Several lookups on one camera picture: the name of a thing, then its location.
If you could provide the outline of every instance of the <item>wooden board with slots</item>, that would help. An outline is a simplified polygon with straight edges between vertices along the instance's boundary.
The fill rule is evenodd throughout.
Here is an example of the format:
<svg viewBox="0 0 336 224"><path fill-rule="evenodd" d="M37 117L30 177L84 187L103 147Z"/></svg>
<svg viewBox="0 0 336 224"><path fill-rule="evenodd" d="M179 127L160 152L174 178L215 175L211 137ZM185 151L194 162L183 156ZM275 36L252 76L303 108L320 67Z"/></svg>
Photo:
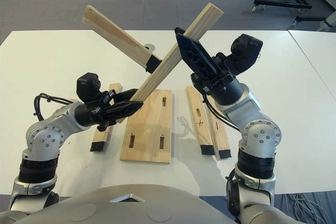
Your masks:
<svg viewBox="0 0 336 224"><path fill-rule="evenodd" d="M120 160L170 163L172 100L171 90L154 90L128 118Z"/></svg>

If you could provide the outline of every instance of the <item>table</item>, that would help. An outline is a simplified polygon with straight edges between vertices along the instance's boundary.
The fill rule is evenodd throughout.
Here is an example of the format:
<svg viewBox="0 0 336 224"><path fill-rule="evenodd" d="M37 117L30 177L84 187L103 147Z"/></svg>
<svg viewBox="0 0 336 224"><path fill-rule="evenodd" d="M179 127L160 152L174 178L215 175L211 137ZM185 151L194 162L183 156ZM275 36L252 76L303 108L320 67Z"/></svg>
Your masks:
<svg viewBox="0 0 336 224"><path fill-rule="evenodd" d="M173 31L129 31L139 42L155 45L161 58L175 43ZM201 43L211 55L229 53L244 31L208 31ZM258 98L262 111L281 128L275 173L276 193L335 190L336 102L298 45L286 31L246 31L264 41L261 57L238 76ZM1 128L0 194L10 194L18 175L25 133L36 122L33 99L40 92L76 98L76 80L86 72L99 75L103 88L111 82L137 88L148 76L144 69L89 30L15 31L0 47ZM72 135L61 148L54 189L73 196L103 186L147 183L173 186L198 196L225 195L225 176L234 167L239 133L228 129L233 157L217 162L202 156L195 137L177 118L191 125L185 87L190 69L180 63L159 88L172 89L173 126L171 164L119 160L126 121L113 130L106 152L89 152L95 128ZM58 104L43 103L50 116Z"/></svg>
<svg viewBox="0 0 336 224"><path fill-rule="evenodd" d="M336 100L336 34L289 31Z"/></svg>

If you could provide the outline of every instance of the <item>wooden block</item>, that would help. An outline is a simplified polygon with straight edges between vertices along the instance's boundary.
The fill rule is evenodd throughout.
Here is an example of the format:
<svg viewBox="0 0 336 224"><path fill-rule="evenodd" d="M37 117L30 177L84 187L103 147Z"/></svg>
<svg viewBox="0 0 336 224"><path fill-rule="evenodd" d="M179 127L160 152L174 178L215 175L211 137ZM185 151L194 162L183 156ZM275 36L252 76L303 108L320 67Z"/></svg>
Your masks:
<svg viewBox="0 0 336 224"><path fill-rule="evenodd" d="M120 160L170 163L171 90L154 90L128 121Z"/></svg>
<svg viewBox="0 0 336 224"><path fill-rule="evenodd" d="M215 101L212 97L208 97L210 104L216 108ZM224 123L219 120L210 110L205 106L210 132L212 135L213 145L215 147L215 155L218 160L231 157L230 144L226 134Z"/></svg>
<svg viewBox="0 0 336 224"><path fill-rule="evenodd" d="M116 93L119 93L121 91L121 84L120 83L112 83L109 86L109 90L114 89ZM96 129L92 144L91 144L91 152L101 152L104 149L105 142L109 139L109 137L112 134L113 125L108 126L107 129L103 132L100 132Z"/></svg>
<svg viewBox="0 0 336 224"><path fill-rule="evenodd" d="M201 152L203 155L214 155L214 147L201 94L193 86L188 86L186 93L194 125L195 137L201 147Z"/></svg>
<svg viewBox="0 0 336 224"><path fill-rule="evenodd" d="M143 68L146 68L146 64L151 57L161 61L153 52L150 52L91 5L86 7L82 23L90 27Z"/></svg>
<svg viewBox="0 0 336 224"><path fill-rule="evenodd" d="M212 25L221 17L223 12L215 5L208 3L190 27L185 31L184 35L194 40L199 40L212 27ZM131 101L144 101L159 86L159 84L167 77L167 75L181 61L181 53L177 43L164 57L156 70L145 80L139 87L137 92L130 99Z"/></svg>

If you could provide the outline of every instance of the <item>caster wheel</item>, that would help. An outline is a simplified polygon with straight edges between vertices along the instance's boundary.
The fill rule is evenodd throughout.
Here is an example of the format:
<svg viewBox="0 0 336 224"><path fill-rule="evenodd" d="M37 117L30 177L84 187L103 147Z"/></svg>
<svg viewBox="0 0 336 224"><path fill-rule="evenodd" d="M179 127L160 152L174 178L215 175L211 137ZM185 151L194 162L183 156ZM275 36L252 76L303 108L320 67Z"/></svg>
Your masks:
<svg viewBox="0 0 336 224"><path fill-rule="evenodd" d="M293 24L291 24L290 27L293 28L293 27L295 27L297 24L298 24L298 22L297 22L297 21L294 21Z"/></svg>

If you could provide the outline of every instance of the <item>floor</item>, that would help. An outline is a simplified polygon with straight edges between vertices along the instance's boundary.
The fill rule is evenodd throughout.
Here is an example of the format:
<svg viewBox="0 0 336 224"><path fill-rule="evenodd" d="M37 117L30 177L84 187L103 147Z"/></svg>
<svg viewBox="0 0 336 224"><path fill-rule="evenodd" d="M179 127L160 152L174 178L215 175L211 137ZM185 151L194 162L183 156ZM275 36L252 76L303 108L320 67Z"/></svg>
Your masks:
<svg viewBox="0 0 336 224"><path fill-rule="evenodd" d="M171 30L187 28L207 2L224 11L212 29L286 30L296 9L268 7L251 12L254 0L0 0L0 43L13 30L87 29L81 23L84 8L96 7L123 29ZM320 0L305 15L330 15ZM316 30L318 22L303 22L295 29Z"/></svg>

